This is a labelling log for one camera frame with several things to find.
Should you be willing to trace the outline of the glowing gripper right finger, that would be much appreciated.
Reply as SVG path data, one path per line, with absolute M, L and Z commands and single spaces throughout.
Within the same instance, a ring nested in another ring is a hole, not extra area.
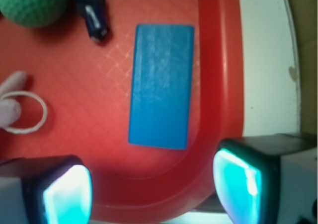
M 215 190 L 235 224 L 318 221 L 318 139 L 306 133 L 223 139 Z

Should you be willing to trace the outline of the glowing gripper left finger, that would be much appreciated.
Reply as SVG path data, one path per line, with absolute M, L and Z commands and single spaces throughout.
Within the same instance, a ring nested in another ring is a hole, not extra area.
M 75 155 L 0 161 L 2 224 L 87 224 L 92 180 Z

